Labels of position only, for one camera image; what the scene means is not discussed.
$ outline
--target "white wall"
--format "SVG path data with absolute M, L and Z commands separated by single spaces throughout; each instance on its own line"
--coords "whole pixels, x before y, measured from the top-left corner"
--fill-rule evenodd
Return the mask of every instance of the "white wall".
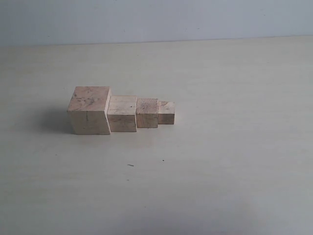
M 313 34 L 312 0 L 1 0 L 0 46 Z

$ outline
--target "white table surface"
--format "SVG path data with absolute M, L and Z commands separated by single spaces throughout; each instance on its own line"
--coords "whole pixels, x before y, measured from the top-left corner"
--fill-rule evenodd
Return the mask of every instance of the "white table surface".
M 85 85 L 176 124 L 74 135 Z M 313 234 L 313 37 L 1 47 L 0 98 L 1 235 Z

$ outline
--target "row of wooden cubes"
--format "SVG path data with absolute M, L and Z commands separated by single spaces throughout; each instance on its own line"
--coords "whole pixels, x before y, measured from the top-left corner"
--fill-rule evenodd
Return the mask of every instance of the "row of wooden cubes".
M 133 95 L 112 95 L 110 87 L 76 87 L 67 109 L 78 135 L 109 135 L 136 132 L 174 124 L 173 102 Z

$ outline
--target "large wooden cube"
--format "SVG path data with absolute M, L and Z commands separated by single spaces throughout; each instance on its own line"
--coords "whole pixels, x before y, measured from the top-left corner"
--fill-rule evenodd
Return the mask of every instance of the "large wooden cube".
M 157 99 L 139 98 L 136 107 L 138 128 L 157 128 L 158 120 Z
M 108 108 L 108 121 L 113 132 L 136 132 L 137 96 L 113 95 Z
M 174 124 L 175 119 L 175 103 L 168 101 L 158 102 L 158 123 Z
M 75 134 L 109 135 L 110 87 L 76 87 L 67 113 Z

